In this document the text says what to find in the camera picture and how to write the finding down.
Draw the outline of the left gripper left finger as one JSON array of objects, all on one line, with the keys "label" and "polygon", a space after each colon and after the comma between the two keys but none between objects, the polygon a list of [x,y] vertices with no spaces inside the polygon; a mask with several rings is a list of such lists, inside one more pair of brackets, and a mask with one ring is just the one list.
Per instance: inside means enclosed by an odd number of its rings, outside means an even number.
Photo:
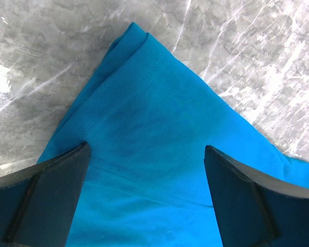
[{"label": "left gripper left finger", "polygon": [[65,246],[89,160],[82,143],[0,177],[0,246]]}]

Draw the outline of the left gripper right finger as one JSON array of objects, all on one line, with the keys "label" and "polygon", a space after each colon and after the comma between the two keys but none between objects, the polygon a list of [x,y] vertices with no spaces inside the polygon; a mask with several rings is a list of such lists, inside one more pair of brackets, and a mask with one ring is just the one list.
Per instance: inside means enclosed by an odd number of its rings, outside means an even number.
[{"label": "left gripper right finger", "polygon": [[309,246],[309,189],[206,146],[204,166],[223,246]]}]

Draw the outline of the blue t shirt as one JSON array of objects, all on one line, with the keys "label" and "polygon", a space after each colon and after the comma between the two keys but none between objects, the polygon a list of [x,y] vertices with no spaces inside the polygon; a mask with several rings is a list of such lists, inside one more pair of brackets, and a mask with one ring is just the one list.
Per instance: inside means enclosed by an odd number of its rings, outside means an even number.
[{"label": "blue t shirt", "polygon": [[309,188],[309,163],[283,155],[135,23],[112,43],[39,160],[82,142],[91,158],[67,246],[221,246],[207,145]]}]

